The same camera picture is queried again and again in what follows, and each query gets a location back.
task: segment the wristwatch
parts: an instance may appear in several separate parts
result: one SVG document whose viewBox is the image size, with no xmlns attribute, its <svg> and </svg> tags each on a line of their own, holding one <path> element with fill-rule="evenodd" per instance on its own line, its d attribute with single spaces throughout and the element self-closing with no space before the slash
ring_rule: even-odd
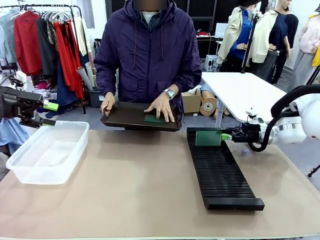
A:
<svg viewBox="0 0 320 240">
<path fill-rule="evenodd" d="M 175 93 L 171 89 L 166 89 L 164 90 L 164 92 L 169 96 L 170 100 L 172 100 L 175 97 Z"/>
</svg>

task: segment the purple jacket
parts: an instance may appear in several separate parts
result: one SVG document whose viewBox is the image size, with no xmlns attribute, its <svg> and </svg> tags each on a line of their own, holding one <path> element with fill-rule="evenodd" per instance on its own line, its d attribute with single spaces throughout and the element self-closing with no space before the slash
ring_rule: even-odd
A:
<svg viewBox="0 0 320 240">
<path fill-rule="evenodd" d="M 160 23 L 149 31 L 138 20 L 133 1 L 127 0 L 105 25 L 94 60 L 97 86 L 104 95 L 115 93 L 119 68 L 119 101 L 151 104 L 176 84 L 179 94 L 172 103 L 183 113 L 181 93 L 198 85 L 202 75 L 193 21 L 168 0 Z"/>
</svg>

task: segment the wall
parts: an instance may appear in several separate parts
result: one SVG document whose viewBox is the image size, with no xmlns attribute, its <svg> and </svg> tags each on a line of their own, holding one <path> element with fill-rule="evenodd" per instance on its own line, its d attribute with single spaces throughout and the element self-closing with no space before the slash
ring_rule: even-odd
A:
<svg viewBox="0 0 320 240">
<path fill-rule="evenodd" d="M 302 31 L 303 26 L 307 23 L 311 15 L 317 14 L 315 10 L 319 6 L 320 1 L 318 0 L 292 0 L 289 7 L 290 12 L 297 16 L 299 19 L 298 30 L 294 39 L 294 46 L 291 50 L 291 57 L 287 60 L 285 66 L 293 69 L 295 66 L 296 58 L 299 52 L 299 35 Z"/>
</svg>

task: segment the beige table surface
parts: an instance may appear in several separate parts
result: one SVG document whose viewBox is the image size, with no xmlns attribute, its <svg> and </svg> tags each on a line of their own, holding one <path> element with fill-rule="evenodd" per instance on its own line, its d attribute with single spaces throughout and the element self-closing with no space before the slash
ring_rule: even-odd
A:
<svg viewBox="0 0 320 240">
<path fill-rule="evenodd" d="M 185 133 L 89 131 L 68 182 L 0 182 L 0 237 L 275 238 L 320 233 L 320 194 L 276 147 L 228 145 L 264 211 L 207 211 Z"/>
</svg>

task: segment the plastic bin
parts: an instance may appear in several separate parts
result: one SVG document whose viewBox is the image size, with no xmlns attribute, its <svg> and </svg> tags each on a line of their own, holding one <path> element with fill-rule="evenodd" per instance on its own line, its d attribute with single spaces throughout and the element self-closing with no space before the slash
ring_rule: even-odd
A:
<svg viewBox="0 0 320 240">
<path fill-rule="evenodd" d="M 6 162 L 23 184 L 64 184 L 88 144 L 89 124 L 57 121 L 33 134 Z"/>
</svg>

